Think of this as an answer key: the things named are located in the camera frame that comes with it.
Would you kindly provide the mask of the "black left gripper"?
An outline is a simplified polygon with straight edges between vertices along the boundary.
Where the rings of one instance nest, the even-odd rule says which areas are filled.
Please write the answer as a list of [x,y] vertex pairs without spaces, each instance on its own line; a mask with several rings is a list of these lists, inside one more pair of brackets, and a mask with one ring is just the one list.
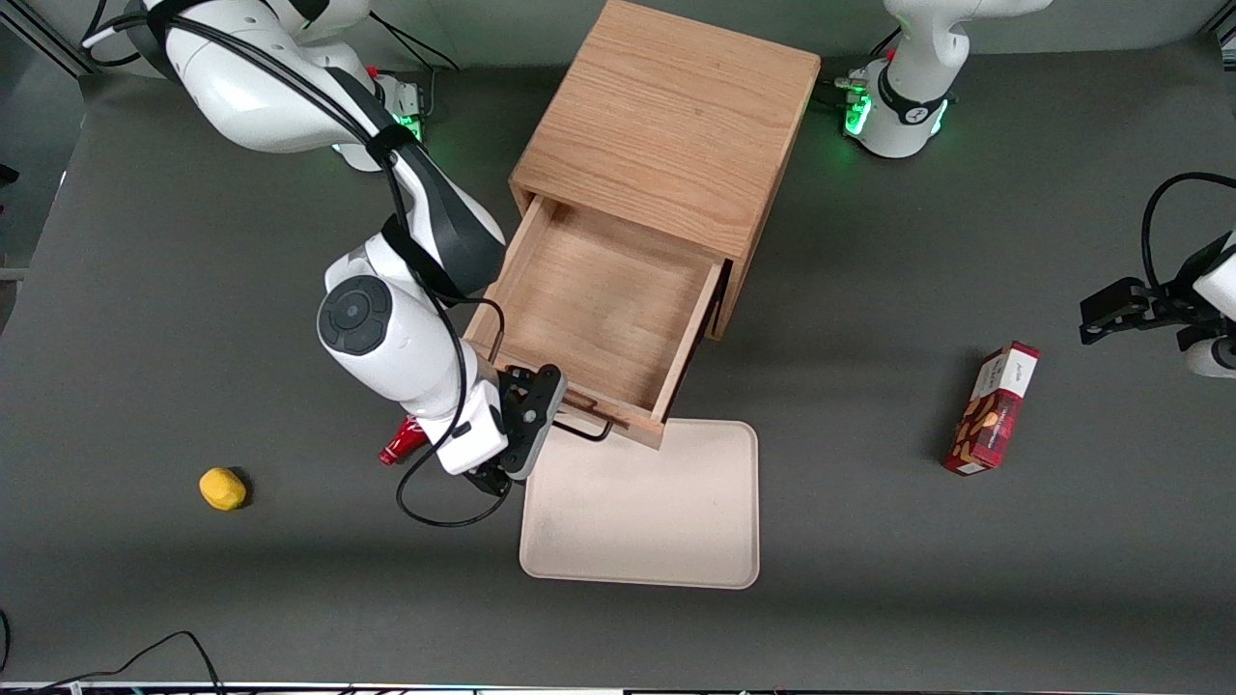
[[1222,237],[1214,237],[1180,265],[1170,281],[1161,282],[1154,270],[1149,232],[1146,232],[1146,284],[1126,277],[1107,284],[1103,291],[1082,301],[1079,339],[1094,345],[1103,338],[1130,330],[1146,330],[1172,325],[1219,328],[1222,313],[1194,291],[1194,283],[1206,275],[1222,254]]

